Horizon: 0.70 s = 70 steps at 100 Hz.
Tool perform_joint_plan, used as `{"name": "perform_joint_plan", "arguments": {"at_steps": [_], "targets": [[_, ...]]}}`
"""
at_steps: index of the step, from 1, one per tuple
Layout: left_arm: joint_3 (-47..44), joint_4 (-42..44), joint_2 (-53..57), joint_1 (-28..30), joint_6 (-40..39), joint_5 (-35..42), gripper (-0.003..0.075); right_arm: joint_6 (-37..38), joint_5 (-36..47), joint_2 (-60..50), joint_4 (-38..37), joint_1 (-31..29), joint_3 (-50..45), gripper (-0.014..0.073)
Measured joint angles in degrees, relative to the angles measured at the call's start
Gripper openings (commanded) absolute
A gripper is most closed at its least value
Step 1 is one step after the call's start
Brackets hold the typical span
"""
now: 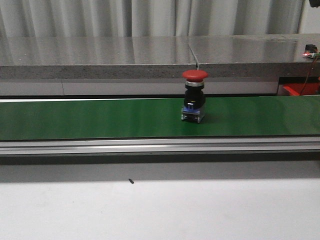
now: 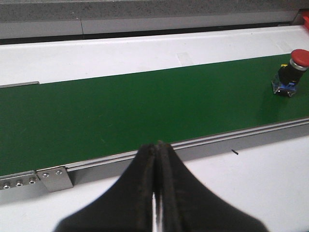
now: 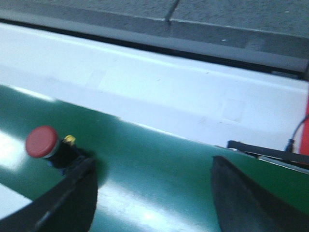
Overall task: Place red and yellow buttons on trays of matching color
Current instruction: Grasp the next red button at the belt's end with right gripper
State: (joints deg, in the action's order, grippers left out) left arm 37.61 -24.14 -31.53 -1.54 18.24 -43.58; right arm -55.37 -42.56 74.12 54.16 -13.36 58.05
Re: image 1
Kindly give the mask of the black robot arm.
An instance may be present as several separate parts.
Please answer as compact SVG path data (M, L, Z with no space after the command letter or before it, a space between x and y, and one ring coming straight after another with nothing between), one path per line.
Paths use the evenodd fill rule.
M309 0L309 4L312 8L320 7L320 0Z

